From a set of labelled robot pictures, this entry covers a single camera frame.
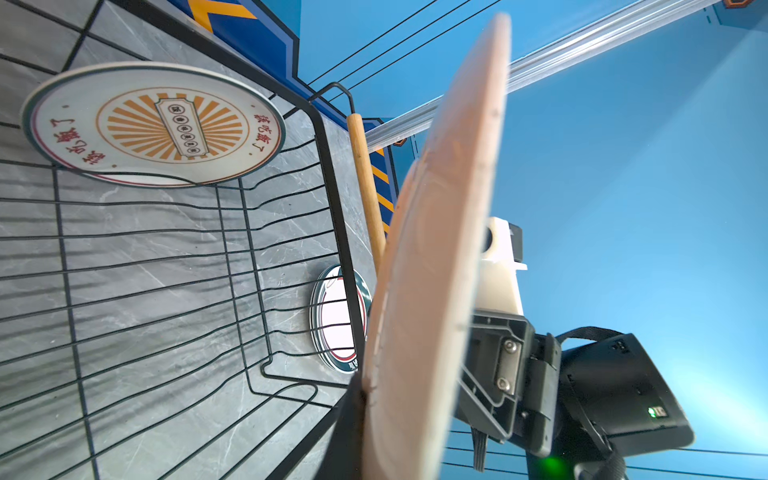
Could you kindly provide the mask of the white plate striped rim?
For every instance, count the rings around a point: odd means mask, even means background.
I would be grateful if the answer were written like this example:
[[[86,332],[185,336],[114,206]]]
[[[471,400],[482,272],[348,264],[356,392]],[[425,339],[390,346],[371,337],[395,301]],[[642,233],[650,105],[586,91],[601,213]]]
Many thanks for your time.
[[[378,270],[362,475],[438,476],[456,406],[501,144],[512,22],[493,17],[444,95]]]

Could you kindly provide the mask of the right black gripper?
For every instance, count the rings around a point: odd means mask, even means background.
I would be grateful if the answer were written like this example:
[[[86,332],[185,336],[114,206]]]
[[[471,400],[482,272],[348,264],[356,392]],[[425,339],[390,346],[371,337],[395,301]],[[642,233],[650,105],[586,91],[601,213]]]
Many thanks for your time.
[[[516,314],[477,311],[458,381],[454,417],[470,426],[475,452],[511,442],[546,457],[554,439],[561,344]]]

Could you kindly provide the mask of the right aluminium corner post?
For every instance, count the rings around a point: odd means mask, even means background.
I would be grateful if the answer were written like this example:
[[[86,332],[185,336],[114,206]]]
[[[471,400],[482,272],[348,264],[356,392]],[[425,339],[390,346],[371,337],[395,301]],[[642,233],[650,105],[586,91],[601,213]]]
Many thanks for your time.
[[[715,0],[636,1],[512,61],[508,66],[506,92],[532,85],[715,3]],[[368,131],[369,150],[379,150],[428,130],[441,101],[442,98],[437,97]]]

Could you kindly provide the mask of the white plate dark green rim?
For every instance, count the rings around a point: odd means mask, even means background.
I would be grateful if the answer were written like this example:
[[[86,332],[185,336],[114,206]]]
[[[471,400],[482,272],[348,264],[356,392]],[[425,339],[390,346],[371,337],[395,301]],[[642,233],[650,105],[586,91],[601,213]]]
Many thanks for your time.
[[[315,282],[309,305],[309,332],[320,359],[342,374],[358,369],[342,267],[326,268]]]

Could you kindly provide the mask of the black wire dish rack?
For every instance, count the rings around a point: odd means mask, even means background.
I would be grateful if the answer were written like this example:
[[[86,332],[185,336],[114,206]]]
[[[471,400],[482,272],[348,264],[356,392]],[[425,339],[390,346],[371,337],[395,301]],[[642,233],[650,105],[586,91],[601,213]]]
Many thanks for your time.
[[[92,174],[63,104],[26,137],[27,97],[120,61],[195,67],[272,101],[268,164],[149,188]],[[314,348],[333,265],[374,277],[347,132],[168,1],[1,5],[1,475],[5,479],[310,479],[349,378]]]

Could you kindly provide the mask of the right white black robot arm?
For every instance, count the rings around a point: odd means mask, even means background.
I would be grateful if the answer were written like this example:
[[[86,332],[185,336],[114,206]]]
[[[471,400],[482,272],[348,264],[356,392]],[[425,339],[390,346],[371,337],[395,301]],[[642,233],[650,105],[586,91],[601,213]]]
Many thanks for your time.
[[[471,323],[455,416],[470,428],[475,470],[485,470],[490,441],[510,442],[531,479],[623,479],[626,458],[694,441],[634,335],[538,334],[522,315],[489,311]]]

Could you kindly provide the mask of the white plate red dotted pattern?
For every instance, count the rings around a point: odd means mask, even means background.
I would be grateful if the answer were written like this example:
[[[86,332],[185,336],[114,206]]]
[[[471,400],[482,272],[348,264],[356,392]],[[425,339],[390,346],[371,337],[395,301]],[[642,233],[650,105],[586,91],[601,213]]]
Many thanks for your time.
[[[113,62],[77,68],[26,98],[21,128],[52,163],[144,188],[227,182],[276,158],[287,128],[254,87],[196,67]]]

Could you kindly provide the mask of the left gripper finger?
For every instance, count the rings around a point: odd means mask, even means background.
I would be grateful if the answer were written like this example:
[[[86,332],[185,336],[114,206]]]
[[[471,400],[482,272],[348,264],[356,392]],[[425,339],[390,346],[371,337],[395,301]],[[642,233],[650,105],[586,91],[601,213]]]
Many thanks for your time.
[[[367,397],[357,371],[342,399],[340,413],[315,480],[360,480]]]

